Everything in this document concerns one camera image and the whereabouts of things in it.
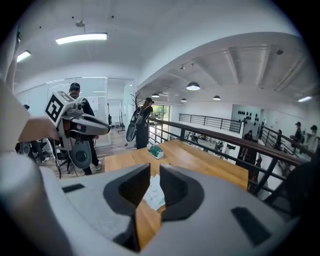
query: black jacket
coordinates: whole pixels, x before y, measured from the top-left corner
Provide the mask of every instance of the black jacket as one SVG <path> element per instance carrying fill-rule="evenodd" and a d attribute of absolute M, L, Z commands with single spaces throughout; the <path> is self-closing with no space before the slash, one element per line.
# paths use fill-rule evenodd
<path fill-rule="evenodd" d="M 94 111 L 92 110 L 89 101 L 86 98 L 81 100 L 82 109 L 85 114 L 95 116 Z"/>

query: floor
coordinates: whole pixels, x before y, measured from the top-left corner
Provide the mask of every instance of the floor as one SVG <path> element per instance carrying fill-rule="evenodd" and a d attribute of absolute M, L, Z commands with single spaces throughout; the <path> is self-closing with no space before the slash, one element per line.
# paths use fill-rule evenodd
<path fill-rule="evenodd" d="M 91 164 L 90 167 L 91 167 L 91 171 L 93 174 L 104 172 L 105 164 L 108 164 L 108 163 L 105 163 L 105 160 L 104 160 L 105 157 L 125 153 L 126 151 L 130 151 L 130 150 L 135 149 L 135 147 L 134 147 L 134 145 L 136 143 L 135 140 L 128 143 L 126 140 L 126 131 L 120 131 L 120 130 L 121 130 L 120 128 L 112 128 L 111 131 L 109 132 L 111 145 L 95 147 L 97 157 L 98 157 L 99 161 L 101 161 L 102 166 L 99 171 L 96 171 L 95 166 L 93 164 Z M 39 166 L 51 168 L 54 171 L 55 176 L 57 178 L 59 178 L 59 171 L 56 167 L 55 159 L 53 158 L 52 155 L 50 155 L 50 160 L 48 162 L 40 163 Z M 63 179 L 70 178 L 70 177 L 76 177 L 77 175 L 78 176 L 85 175 L 85 173 L 81 169 L 79 169 L 77 167 L 73 167 L 72 164 L 69 167 L 69 171 L 70 171 L 70 174 L 68 174 L 68 172 L 67 172 L 67 165 L 61 166 L 61 173 L 62 173 Z"/>

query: jeans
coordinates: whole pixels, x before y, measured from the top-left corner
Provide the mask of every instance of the jeans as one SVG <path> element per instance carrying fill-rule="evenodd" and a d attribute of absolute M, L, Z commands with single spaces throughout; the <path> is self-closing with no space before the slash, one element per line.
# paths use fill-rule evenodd
<path fill-rule="evenodd" d="M 95 166 L 98 166 L 99 165 L 99 160 L 98 160 L 97 153 L 96 153 L 96 150 L 95 150 L 94 141 L 92 139 L 89 140 L 89 145 L 90 145 L 90 151 L 91 151 L 91 157 L 92 157 L 92 161 L 91 162 Z M 90 166 L 88 166 L 87 168 L 84 168 L 82 170 L 84 171 L 84 175 L 91 175 L 92 174 Z"/>

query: pants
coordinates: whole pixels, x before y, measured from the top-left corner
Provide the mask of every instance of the pants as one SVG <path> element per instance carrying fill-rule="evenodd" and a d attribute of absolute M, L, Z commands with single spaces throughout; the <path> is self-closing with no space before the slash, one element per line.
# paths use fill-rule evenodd
<path fill-rule="evenodd" d="M 94 141 L 92 139 L 89 140 L 89 145 L 90 145 L 90 151 L 91 151 L 91 157 L 92 157 L 92 161 L 91 162 L 95 166 L 98 166 L 99 165 L 99 160 L 98 160 L 97 153 L 96 153 L 96 150 L 95 150 Z M 88 166 L 87 168 L 84 168 L 82 170 L 84 171 L 84 175 L 91 175 L 92 174 L 90 166 Z"/>
<path fill-rule="evenodd" d="M 32 141 L 30 141 L 30 144 L 37 151 L 40 160 L 44 161 L 46 158 L 45 158 L 44 154 L 42 154 L 42 149 L 41 149 L 39 143 L 35 140 L 32 140 Z"/>
<path fill-rule="evenodd" d="M 142 125 L 139 125 L 136 129 L 135 133 L 135 143 L 136 143 L 136 149 L 144 149 L 147 147 L 148 141 L 149 141 L 149 127 Z"/>

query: table surface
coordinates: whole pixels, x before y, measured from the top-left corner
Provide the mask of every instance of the table surface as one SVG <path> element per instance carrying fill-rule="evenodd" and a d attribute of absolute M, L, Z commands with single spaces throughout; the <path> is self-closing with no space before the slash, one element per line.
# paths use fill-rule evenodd
<path fill-rule="evenodd" d="M 163 158 L 155 159 L 148 153 L 147 148 L 131 150 L 128 153 L 106 156 L 104 159 L 105 172 L 116 171 L 137 164 L 150 163 L 152 176 L 159 174 L 160 164 L 172 164 L 202 174 L 227 180 L 244 190 L 247 189 L 248 171 L 226 160 L 190 146 L 178 139 L 158 144 L 164 153 Z M 154 237 L 161 228 L 161 212 L 151 209 L 142 200 L 136 209 L 136 228 L 141 249 Z"/>

